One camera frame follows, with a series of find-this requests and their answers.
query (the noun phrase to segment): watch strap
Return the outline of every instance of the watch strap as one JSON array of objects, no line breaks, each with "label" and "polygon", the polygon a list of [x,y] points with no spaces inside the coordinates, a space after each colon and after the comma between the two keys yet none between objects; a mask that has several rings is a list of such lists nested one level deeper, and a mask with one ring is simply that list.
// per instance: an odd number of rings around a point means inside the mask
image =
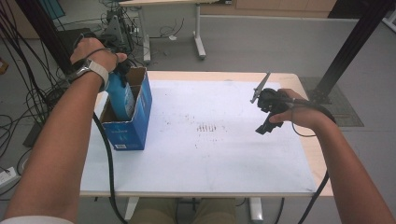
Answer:
[{"label": "watch strap", "polygon": [[99,63],[96,63],[92,60],[90,62],[89,68],[103,79],[103,85],[102,85],[100,91],[104,91],[107,87],[107,82],[108,82],[107,70],[102,65],[100,65]]}]

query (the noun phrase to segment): white paper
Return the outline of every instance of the white paper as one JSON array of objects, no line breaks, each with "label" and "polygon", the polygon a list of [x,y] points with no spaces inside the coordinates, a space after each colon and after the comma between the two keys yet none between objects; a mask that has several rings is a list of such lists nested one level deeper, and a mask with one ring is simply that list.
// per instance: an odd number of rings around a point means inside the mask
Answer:
[{"label": "white paper", "polygon": [[[311,195],[316,187],[290,123],[265,135],[255,133],[267,117],[257,101],[250,102],[257,85],[151,80],[146,148],[113,150],[116,191],[154,196]],[[277,90],[279,85],[265,87]],[[95,129],[93,124],[81,190],[106,192],[106,150]]]}]

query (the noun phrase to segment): hand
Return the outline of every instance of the hand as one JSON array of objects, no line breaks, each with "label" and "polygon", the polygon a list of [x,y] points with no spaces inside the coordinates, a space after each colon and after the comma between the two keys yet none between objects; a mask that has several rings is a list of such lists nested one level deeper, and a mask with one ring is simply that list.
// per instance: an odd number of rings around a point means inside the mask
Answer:
[{"label": "hand", "polygon": [[[70,57],[70,62],[75,63],[76,61],[87,57],[96,49],[104,48],[103,44],[96,38],[82,38],[78,46],[74,49],[72,56]],[[108,72],[111,72],[117,66],[118,62],[121,63],[126,60],[127,55],[124,53],[114,54],[109,50],[99,50],[92,54],[89,58],[96,63],[101,64]]]},{"label": "hand", "polygon": [[[291,89],[280,89],[279,91],[285,93],[290,98],[304,99],[300,94]],[[273,115],[269,119],[271,123],[278,123],[286,120],[315,131],[323,120],[329,119],[316,109],[312,109],[304,105],[294,105],[292,109],[289,109],[284,113]]]}]

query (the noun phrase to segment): blue box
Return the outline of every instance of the blue box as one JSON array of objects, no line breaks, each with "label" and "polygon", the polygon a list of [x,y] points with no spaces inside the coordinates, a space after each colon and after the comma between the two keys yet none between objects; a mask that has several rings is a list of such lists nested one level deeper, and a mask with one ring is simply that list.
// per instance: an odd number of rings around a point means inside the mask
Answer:
[{"label": "blue box", "polygon": [[152,96],[145,67],[131,68],[126,75],[135,99],[130,121],[117,121],[109,99],[101,114],[107,138],[115,150],[143,150],[149,126]]}]

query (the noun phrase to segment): watch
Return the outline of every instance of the watch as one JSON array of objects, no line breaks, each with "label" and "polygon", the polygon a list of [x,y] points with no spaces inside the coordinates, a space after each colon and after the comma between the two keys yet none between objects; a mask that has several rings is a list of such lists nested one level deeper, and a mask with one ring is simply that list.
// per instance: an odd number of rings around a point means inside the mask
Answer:
[{"label": "watch", "polygon": [[99,91],[104,91],[106,89],[108,83],[108,71],[102,65],[87,58],[76,61],[72,66],[75,72],[67,76],[67,79],[70,82],[73,82],[79,77],[82,77],[85,73],[92,71],[99,75],[103,80]]}]

